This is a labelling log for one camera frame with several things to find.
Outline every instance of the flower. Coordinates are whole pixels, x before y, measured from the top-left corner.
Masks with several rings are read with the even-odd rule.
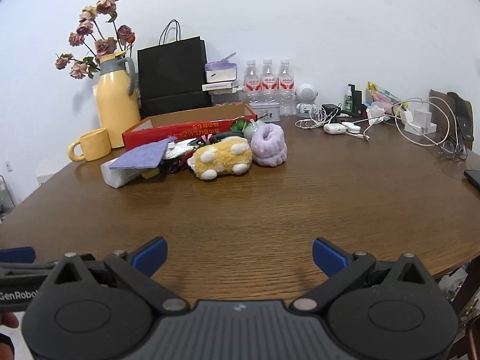
[[[118,28],[117,35],[122,46],[124,46],[126,43],[135,42],[135,32],[131,32],[131,28],[125,24]]]
[[[81,21],[77,27],[77,34],[89,35],[93,33],[93,23],[90,20]]]
[[[55,61],[55,67],[58,70],[64,69],[69,63],[70,59],[72,59],[74,56],[72,54],[62,54],[60,55],[57,60]]]
[[[85,43],[85,37],[75,32],[71,32],[68,37],[68,43],[70,43],[70,46],[80,46]]]
[[[70,76],[74,79],[81,80],[87,74],[87,64],[78,62],[74,62],[73,66],[71,67]]]
[[[108,39],[99,39],[95,42],[95,49],[97,50],[97,58],[100,60],[101,56],[112,54],[117,48],[117,41],[112,37]]]
[[[97,12],[103,15],[111,15],[117,11],[117,4],[115,1],[119,0],[98,0],[97,2]]]
[[[82,13],[80,14],[80,21],[84,20],[95,20],[97,17],[97,7],[92,7],[92,5],[87,5],[85,8],[82,9]]]

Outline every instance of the bouquet of dried flowers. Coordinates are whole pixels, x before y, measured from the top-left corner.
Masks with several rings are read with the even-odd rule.
[[[121,51],[130,50],[135,42],[135,33],[132,32],[129,26],[121,25],[118,29],[115,24],[117,19],[117,4],[119,0],[98,0],[96,6],[88,5],[82,9],[80,20],[75,32],[71,32],[68,38],[68,43],[72,47],[84,45],[88,48],[87,55],[84,59],[75,59],[73,54],[57,55],[55,67],[58,70],[66,68],[66,66],[73,61],[70,76],[74,79],[82,79],[85,76],[93,78],[93,74],[100,71],[98,64],[100,57],[106,54],[112,54],[117,49],[117,43]],[[95,20],[99,15],[109,15],[110,19],[107,23],[112,23],[115,30],[116,39],[113,37],[103,36],[100,28]],[[90,36],[94,41],[94,52],[86,43],[86,37]]]

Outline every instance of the human hand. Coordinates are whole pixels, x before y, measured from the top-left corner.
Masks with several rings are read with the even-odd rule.
[[[0,325],[11,329],[18,328],[18,319],[12,312],[0,314]],[[0,334],[0,360],[14,360],[14,345],[10,337]]]

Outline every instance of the red cardboard box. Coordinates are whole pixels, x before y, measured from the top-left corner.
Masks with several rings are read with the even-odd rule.
[[[188,139],[230,130],[239,119],[256,120],[247,104],[216,105],[157,116],[149,116],[123,133],[125,150],[174,136]]]

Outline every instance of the white logo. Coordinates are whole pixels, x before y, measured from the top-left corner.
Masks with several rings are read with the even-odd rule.
[[[233,309],[238,312],[242,312],[242,309],[246,309],[247,306],[244,304],[239,303],[237,307],[234,307]]]
[[[0,292],[0,300],[20,300],[20,299],[32,299],[37,296],[38,290],[33,291],[15,291],[15,292]]]

